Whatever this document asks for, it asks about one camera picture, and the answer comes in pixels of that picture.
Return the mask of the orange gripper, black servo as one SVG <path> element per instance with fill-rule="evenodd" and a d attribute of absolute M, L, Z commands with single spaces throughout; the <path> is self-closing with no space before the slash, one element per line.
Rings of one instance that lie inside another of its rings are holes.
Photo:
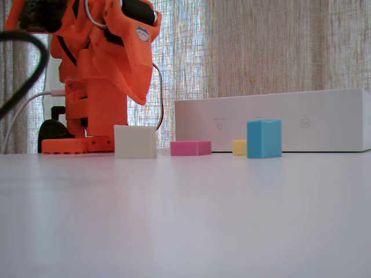
<path fill-rule="evenodd" d="M 110 32 L 84 28 L 77 33 L 77 82 L 80 87 L 94 82 L 129 86 L 128 96 L 145 104 L 152 77 L 151 42 L 159 34 L 161 15 L 149 1 L 106 1 L 102 16 L 102 29 Z"/>

